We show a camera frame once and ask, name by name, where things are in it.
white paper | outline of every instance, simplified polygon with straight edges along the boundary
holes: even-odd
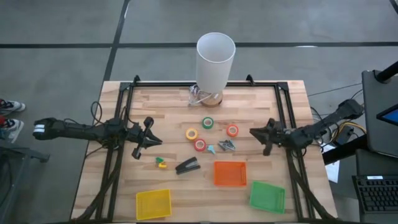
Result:
[[[327,151],[332,150],[334,148],[335,148],[334,146],[327,145],[327,146],[323,147],[323,152],[327,152]],[[340,161],[337,161],[337,162],[334,162],[332,164],[329,164],[329,165],[325,166],[325,168],[326,168],[326,173],[328,174],[328,179],[337,184],[337,182],[338,182],[338,170],[340,168]]]

black keyboard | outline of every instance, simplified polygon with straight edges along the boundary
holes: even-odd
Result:
[[[353,176],[363,213],[398,213],[398,175]]]

concrete floor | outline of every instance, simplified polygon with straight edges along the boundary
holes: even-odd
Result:
[[[111,43],[123,0],[0,0],[0,44]],[[237,42],[398,41],[398,15],[390,2],[373,0],[131,0],[123,43],[196,42],[224,32]],[[91,123],[110,49],[0,49],[0,97],[23,101],[12,117],[25,122],[17,143],[51,154],[32,161],[11,223],[68,220],[86,141],[36,141],[33,122],[73,118]],[[239,48],[230,79],[304,80],[308,94],[361,82],[363,70],[386,68],[397,47]],[[110,80],[194,80],[195,49],[119,49]],[[331,113],[361,85],[311,96]],[[362,96],[357,100],[362,103]],[[358,120],[365,125],[364,119]],[[352,158],[342,162],[352,172]],[[332,184],[339,216],[358,221],[348,175]]]

stapler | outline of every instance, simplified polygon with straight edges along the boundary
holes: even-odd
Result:
[[[199,169],[198,159],[196,157],[192,157],[191,159],[186,160],[185,162],[178,165],[175,170],[177,171],[177,175],[183,174],[185,172],[190,172],[196,169]]]

person's foot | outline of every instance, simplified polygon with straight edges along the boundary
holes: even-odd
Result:
[[[0,115],[7,115],[14,111],[23,111],[25,107],[24,103],[0,99]]]
[[[0,138],[7,142],[14,143],[23,127],[24,123],[22,121],[6,118],[4,122],[0,124]]]

